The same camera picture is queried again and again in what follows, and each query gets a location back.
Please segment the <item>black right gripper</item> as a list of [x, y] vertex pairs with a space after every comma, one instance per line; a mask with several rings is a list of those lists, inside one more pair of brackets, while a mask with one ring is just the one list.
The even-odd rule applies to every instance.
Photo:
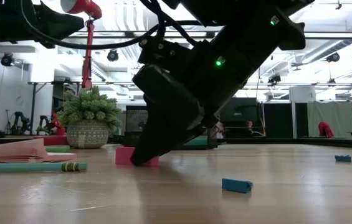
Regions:
[[266, 59], [264, 29], [222, 29], [190, 49], [147, 37], [133, 83], [148, 119], [130, 158], [142, 166], [202, 135]]

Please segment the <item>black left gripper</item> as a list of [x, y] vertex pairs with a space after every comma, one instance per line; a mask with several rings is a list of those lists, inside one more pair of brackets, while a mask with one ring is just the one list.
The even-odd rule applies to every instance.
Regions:
[[[37, 24], [36, 11], [32, 1], [0, 1], [0, 42], [15, 44], [23, 40], [36, 40], [22, 21], [21, 6], [24, 15], [32, 18], [31, 23]], [[36, 37], [61, 47], [84, 48], [84, 44], [63, 41], [70, 34], [84, 28], [84, 20], [81, 17], [59, 13], [43, 2], [37, 5], [37, 12], [39, 21], [50, 28], [47, 30], [35, 28]]]

